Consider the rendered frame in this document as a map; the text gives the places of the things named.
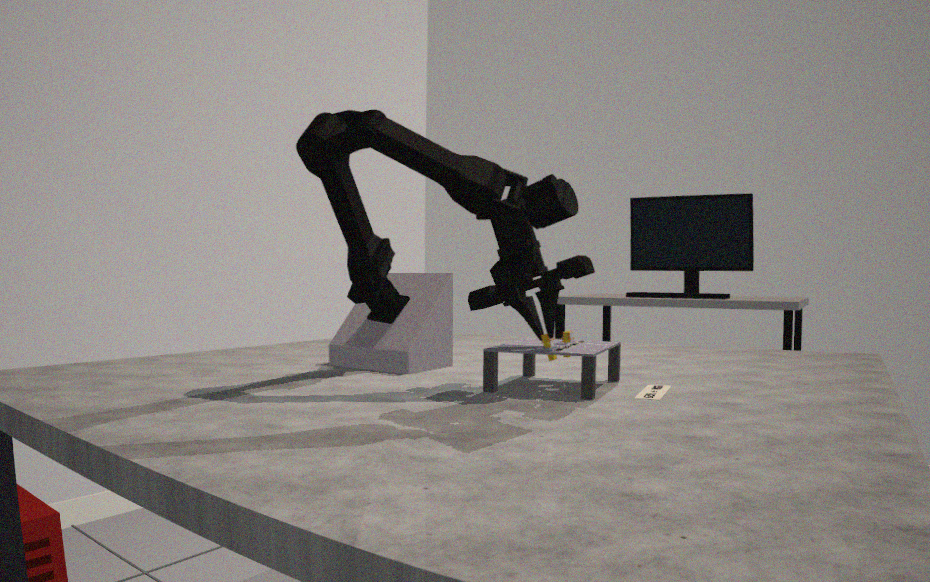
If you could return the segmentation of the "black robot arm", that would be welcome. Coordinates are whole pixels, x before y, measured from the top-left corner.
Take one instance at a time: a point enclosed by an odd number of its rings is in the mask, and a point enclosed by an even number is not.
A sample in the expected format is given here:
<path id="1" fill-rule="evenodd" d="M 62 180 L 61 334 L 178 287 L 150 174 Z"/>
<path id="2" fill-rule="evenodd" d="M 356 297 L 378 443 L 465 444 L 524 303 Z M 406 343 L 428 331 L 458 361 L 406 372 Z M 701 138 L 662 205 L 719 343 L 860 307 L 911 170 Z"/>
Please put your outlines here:
<path id="1" fill-rule="evenodd" d="M 392 324 L 410 300 L 386 277 L 395 252 L 389 238 L 373 233 L 351 173 L 350 154 L 369 147 L 437 182 L 477 219 L 491 219 L 498 244 L 578 212 L 571 185 L 553 174 L 527 186 L 527 177 L 478 156 L 451 152 L 379 110 L 319 113 L 299 138 L 296 151 L 323 183 L 347 242 L 352 282 L 347 297 L 368 305 L 368 320 Z M 511 188 L 501 201 L 506 186 Z M 533 272 L 542 273 L 542 265 L 535 246 L 527 246 L 500 256 L 490 273 L 502 291 L 526 284 Z"/>

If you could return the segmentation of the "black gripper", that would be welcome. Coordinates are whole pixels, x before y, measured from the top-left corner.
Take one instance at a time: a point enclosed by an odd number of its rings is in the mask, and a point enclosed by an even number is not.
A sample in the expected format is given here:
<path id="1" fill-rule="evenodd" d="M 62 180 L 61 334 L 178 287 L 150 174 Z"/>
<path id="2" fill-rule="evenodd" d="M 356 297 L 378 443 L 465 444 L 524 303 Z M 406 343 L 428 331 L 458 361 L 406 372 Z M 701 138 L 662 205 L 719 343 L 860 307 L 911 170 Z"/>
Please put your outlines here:
<path id="1" fill-rule="evenodd" d="M 529 244 L 528 244 L 529 243 Z M 543 265 L 542 273 L 533 272 L 530 280 L 521 286 L 508 287 L 505 290 L 498 291 L 496 285 L 487 286 L 469 293 L 468 303 L 471 311 L 485 309 L 494 305 L 501 304 L 511 306 L 517 310 L 532 328 L 537 337 L 542 341 L 544 330 L 537 312 L 533 296 L 526 296 L 526 291 L 539 287 L 541 291 L 536 292 L 536 296 L 541 304 L 543 317 L 546 325 L 548 338 L 554 336 L 555 310 L 559 291 L 564 289 L 560 279 L 580 278 L 594 273 L 592 261 L 585 255 L 577 255 L 559 262 L 556 262 L 556 268 L 548 270 L 545 266 L 542 254 L 541 244 L 537 240 L 535 232 L 525 233 L 508 238 L 498 244 L 498 255 L 513 255 L 520 252 L 520 249 L 527 246 L 535 246 L 539 252 Z M 534 275 L 535 274 L 535 275 Z M 534 277 L 542 278 L 533 280 Z"/>

